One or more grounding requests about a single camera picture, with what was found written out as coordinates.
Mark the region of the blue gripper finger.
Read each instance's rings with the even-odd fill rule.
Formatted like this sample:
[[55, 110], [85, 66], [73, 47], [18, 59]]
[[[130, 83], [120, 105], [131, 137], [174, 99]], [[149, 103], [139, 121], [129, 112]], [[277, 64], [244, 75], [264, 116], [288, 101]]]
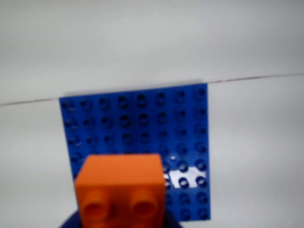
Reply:
[[177, 221], [170, 210], [165, 210], [163, 217], [163, 228], [182, 228], [182, 225]]
[[59, 228], [82, 228], [79, 211], [75, 211]]

